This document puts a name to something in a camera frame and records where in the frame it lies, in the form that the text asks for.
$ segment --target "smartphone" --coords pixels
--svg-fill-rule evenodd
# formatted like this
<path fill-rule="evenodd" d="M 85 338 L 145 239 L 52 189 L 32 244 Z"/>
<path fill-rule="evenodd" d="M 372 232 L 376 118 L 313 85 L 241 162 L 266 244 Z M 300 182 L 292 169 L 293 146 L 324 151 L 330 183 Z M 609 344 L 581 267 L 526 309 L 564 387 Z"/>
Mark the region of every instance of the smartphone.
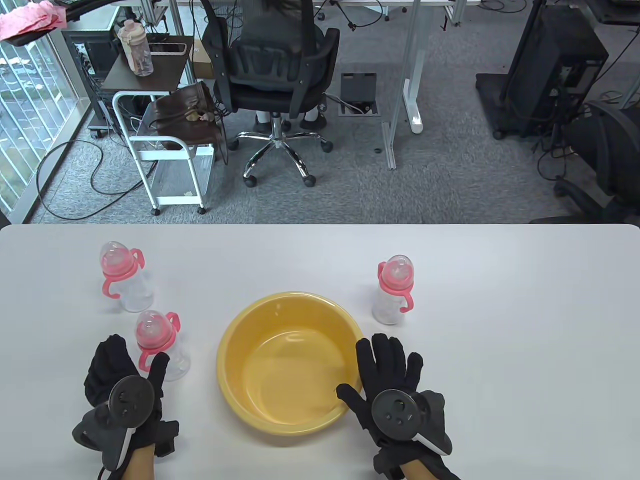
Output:
<path fill-rule="evenodd" d="M 187 44 L 151 43 L 149 49 L 151 55 L 184 55 L 187 53 Z"/>

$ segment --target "yellow plastic basin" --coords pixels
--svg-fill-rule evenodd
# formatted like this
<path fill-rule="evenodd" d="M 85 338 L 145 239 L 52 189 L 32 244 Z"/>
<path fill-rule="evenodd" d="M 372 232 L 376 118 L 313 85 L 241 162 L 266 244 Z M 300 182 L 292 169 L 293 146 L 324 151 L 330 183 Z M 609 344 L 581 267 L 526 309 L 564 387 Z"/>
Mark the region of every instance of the yellow plastic basin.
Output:
<path fill-rule="evenodd" d="M 233 411 L 274 435 L 329 426 L 347 407 L 339 383 L 360 390 L 362 332 L 334 302 L 302 292 L 263 298 L 241 312 L 218 348 L 218 384 Z"/>

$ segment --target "human hand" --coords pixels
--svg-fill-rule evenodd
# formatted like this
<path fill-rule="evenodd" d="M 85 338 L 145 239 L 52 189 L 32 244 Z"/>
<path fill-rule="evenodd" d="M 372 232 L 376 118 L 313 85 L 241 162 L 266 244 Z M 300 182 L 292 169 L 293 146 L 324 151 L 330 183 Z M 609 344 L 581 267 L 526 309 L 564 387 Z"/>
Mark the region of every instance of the human hand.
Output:
<path fill-rule="evenodd" d="M 371 414 L 374 399 L 384 390 L 416 393 L 420 382 L 422 357 L 413 352 L 405 360 L 400 340 L 395 337 L 387 338 L 384 333 L 373 335 L 371 343 L 368 339 L 360 339 L 356 343 L 356 357 L 365 399 L 346 383 L 338 385 L 336 394 L 353 410 L 362 428 L 369 431 L 373 441 L 380 447 L 378 455 L 374 458 L 375 470 L 380 474 L 384 473 L 389 479 L 398 480 L 404 478 L 401 465 L 420 460 L 438 480 L 457 480 L 458 477 L 444 465 L 440 455 L 420 442 L 404 442 L 390 438 L 377 427 Z M 440 408 L 444 408 L 443 397 Z M 444 429 L 444 411 L 442 418 Z"/>

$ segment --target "plastic water bottle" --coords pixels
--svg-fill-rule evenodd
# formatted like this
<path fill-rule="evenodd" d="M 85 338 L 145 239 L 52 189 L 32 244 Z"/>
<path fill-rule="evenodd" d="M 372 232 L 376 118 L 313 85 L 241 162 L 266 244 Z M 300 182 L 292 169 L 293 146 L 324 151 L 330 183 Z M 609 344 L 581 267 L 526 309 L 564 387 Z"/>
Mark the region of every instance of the plastic water bottle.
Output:
<path fill-rule="evenodd" d="M 380 288 L 371 313 L 385 325 L 395 325 L 413 308 L 413 264 L 405 255 L 395 255 L 378 264 Z"/>
<path fill-rule="evenodd" d="M 111 241 L 100 251 L 100 265 L 106 280 L 102 293 L 120 299 L 128 312 L 141 312 L 154 302 L 154 293 L 142 272 L 145 257 L 137 248 L 129 250 L 122 243 Z"/>
<path fill-rule="evenodd" d="M 118 38 L 129 62 L 129 68 L 139 77 L 146 77 L 154 72 L 151 50 L 147 42 L 145 28 L 133 20 L 125 20 L 124 26 L 118 30 Z"/>
<path fill-rule="evenodd" d="M 191 360 L 180 344 L 180 327 L 180 317 L 174 312 L 164 316 L 155 310 L 147 310 L 138 316 L 136 340 L 142 350 L 138 361 L 140 370 L 149 372 L 153 357 L 163 351 L 169 355 L 165 380 L 177 380 L 189 371 Z"/>

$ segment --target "office chair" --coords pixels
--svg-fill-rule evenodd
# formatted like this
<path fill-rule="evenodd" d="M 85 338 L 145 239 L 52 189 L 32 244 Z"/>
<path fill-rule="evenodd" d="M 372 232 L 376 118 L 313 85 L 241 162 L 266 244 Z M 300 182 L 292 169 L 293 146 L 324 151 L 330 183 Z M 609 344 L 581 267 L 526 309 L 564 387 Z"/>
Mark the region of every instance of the office chair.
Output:
<path fill-rule="evenodd" d="M 312 138 L 321 142 L 325 152 L 330 152 L 333 144 L 316 132 L 285 135 L 291 125 L 283 122 L 282 113 L 288 113 L 289 118 L 297 118 L 300 113 L 304 114 L 323 101 L 324 91 L 333 77 L 340 31 L 328 29 L 317 45 L 312 0 L 301 0 L 301 52 L 294 51 L 290 45 L 252 40 L 246 32 L 247 22 L 241 36 L 228 45 L 226 20 L 216 17 L 208 2 L 202 5 L 209 19 L 202 43 L 213 62 L 216 75 L 214 95 L 231 112 L 247 109 L 271 113 L 271 134 L 240 132 L 228 143 L 229 150 L 235 150 L 241 138 L 266 142 L 244 168 L 245 185 L 255 187 L 257 179 L 252 171 L 264 154 L 275 147 L 284 149 L 293 160 L 304 184 L 314 186 L 316 178 L 309 174 L 289 142 Z"/>
<path fill-rule="evenodd" d="M 558 178 L 555 196 L 570 197 L 583 215 L 532 223 L 622 223 L 640 211 L 640 109 L 618 110 L 597 101 L 585 105 L 591 116 L 565 126 L 564 140 L 596 172 L 598 187 L 613 198 L 602 207 L 575 184 Z"/>

